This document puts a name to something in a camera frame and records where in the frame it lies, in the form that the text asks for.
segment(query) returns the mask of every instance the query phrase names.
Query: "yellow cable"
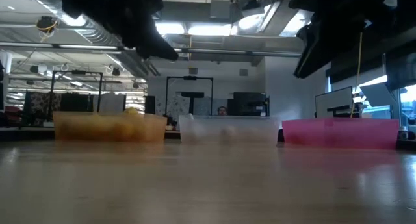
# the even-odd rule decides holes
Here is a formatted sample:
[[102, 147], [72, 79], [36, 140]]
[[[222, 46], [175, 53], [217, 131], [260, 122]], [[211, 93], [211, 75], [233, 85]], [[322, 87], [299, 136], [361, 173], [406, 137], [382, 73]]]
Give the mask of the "yellow cable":
[[[361, 69], [361, 49], [363, 47], [363, 32], [361, 32], [359, 34], [359, 48], [358, 48], [358, 70], [357, 70], [357, 82], [356, 82], [356, 90], [358, 87], [358, 79], [359, 79], [359, 71]], [[352, 108], [351, 108], [351, 114], [350, 114], [350, 118], [352, 118], [352, 114], [354, 113], [354, 109], [355, 109], [355, 102], [354, 100], [352, 101]]]
[[49, 27], [46, 27], [46, 28], [40, 28], [40, 27], [37, 27], [37, 28], [39, 30], [48, 30], [48, 29], [52, 29], [53, 27], [57, 26], [57, 24], [58, 24], [58, 20], [56, 20], [55, 23], [52, 26], [49, 26]]

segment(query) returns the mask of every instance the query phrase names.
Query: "plastic container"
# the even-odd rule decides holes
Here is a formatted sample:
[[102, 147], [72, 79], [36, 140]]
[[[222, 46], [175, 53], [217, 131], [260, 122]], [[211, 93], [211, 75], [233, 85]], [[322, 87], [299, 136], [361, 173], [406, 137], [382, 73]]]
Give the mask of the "plastic container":
[[167, 119], [153, 114], [54, 112], [56, 140], [160, 143]]
[[249, 116], [180, 116], [182, 143], [277, 144], [278, 118]]
[[317, 118], [283, 121], [285, 147], [395, 149], [397, 119]]

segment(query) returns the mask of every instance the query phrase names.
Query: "wooden table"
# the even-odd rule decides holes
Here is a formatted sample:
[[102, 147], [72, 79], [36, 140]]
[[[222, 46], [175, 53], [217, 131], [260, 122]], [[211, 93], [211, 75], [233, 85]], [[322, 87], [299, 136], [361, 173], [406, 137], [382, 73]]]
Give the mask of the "wooden table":
[[0, 149], [0, 223], [416, 223], [416, 156], [273, 145]]

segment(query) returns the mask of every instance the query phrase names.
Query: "white wall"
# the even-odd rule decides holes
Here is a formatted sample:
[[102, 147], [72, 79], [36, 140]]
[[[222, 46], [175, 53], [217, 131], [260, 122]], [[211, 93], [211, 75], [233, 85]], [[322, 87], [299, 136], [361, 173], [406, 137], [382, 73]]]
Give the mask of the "white wall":
[[293, 73], [298, 58], [265, 58], [266, 93], [270, 96], [270, 115], [281, 120], [313, 118], [315, 96], [325, 93], [324, 66], [306, 79]]

